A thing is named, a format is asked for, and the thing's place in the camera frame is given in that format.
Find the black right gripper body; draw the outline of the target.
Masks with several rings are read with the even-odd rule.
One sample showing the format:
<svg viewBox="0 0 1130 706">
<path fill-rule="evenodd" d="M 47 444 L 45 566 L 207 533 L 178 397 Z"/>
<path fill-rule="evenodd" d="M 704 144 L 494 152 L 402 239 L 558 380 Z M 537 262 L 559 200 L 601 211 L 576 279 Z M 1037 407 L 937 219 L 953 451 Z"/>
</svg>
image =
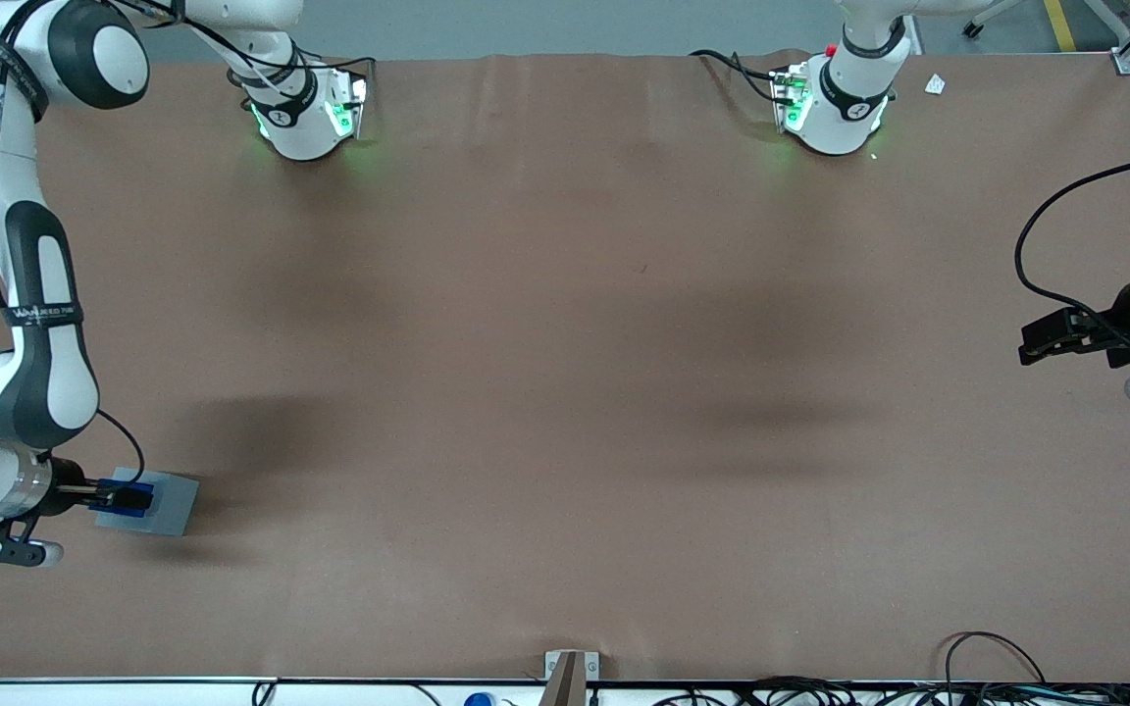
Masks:
<svg viewBox="0 0 1130 706">
<path fill-rule="evenodd" d="M 50 483 L 41 500 L 41 517 L 59 517 L 82 502 L 88 479 L 71 460 L 49 459 Z"/>
</svg>

